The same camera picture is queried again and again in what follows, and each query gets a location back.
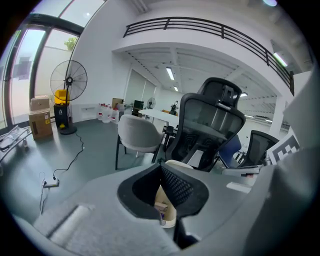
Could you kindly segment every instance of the ceiling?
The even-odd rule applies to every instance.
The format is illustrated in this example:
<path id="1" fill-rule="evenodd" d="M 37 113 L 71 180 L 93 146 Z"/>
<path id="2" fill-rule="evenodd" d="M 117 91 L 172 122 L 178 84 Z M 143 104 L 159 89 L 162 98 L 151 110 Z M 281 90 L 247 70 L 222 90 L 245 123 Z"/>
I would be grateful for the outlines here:
<path id="1" fill-rule="evenodd" d="M 175 91 L 174 86 L 177 86 L 180 93 L 196 93 L 210 77 L 227 79 L 248 94 L 241 97 L 238 103 L 242 113 L 273 119 L 276 94 L 258 78 L 259 74 L 243 70 L 227 59 L 173 47 L 140 48 L 129 50 L 125 55 L 147 69 L 165 90 Z M 170 79 L 166 67 L 172 68 L 174 81 Z"/>
<path id="2" fill-rule="evenodd" d="M 161 8 L 164 4 L 187 6 L 199 2 L 218 3 L 235 11 L 240 16 L 250 19 L 252 25 L 261 25 L 268 30 L 274 52 L 282 55 L 288 63 L 288 71 L 298 74 L 309 71 L 312 62 L 308 44 L 296 25 L 280 6 L 270 7 L 263 0 L 129 0 L 139 13 Z"/>

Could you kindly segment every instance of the pillar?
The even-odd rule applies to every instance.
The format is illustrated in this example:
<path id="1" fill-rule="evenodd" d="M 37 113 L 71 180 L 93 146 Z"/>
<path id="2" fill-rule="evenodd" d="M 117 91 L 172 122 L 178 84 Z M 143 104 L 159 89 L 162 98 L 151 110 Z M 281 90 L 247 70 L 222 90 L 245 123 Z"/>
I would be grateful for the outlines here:
<path id="1" fill-rule="evenodd" d="M 283 96 L 278 96 L 275 102 L 275 110 L 270 127 L 269 134 L 275 138 L 279 137 L 282 122 L 284 120 L 284 110 L 286 108 L 286 100 Z"/>

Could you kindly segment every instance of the cardboard box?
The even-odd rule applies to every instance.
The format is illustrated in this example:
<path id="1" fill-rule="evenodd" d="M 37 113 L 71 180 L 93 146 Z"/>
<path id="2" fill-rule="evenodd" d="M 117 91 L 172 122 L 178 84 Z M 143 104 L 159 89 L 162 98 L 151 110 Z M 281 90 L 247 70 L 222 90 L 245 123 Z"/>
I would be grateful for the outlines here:
<path id="1" fill-rule="evenodd" d="M 29 124 L 35 140 L 52 136 L 50 100 L 48 97 L 31 99 Z"/>
<path id="2" fill-rule="evenodd" d="M 124 99 L 123 99 L 123 98 L 112 98 L 112 105 L 111 105 L 111 107 L 114 109 L 118 103 L 119 103 L 119 104 L 122 104 L 123 102 L 124 102 Z"/>

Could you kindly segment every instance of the cart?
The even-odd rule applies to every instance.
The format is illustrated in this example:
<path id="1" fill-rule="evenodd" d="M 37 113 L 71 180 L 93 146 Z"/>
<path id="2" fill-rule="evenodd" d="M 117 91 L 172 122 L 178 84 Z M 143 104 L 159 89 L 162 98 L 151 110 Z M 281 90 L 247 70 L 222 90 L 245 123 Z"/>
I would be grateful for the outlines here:
<path id="1" fill-rule="evenodd" d="M 31 134 L 30 128 L 20 128 L 15 126 L 7 134 L 0 136 L 0 164 L 6 155 L 16 147 L 20 142 L 27 148 L 27 137 Z M 0 177 L 4 174 L 3 168 L 0 165 Z"/>

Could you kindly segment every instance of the chair headrest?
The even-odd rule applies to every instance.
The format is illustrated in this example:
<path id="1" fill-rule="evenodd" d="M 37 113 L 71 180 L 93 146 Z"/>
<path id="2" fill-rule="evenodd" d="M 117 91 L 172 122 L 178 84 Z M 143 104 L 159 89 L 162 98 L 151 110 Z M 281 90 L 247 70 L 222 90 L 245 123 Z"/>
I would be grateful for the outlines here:
<path id="1" fill-rule="evenodd" d="M 197 93 L 210 97 L 215 101 L 218 100 L 226 106 L 236 108 L 242 91 L 228 80 L 211 77 L 203 83 Z"/>

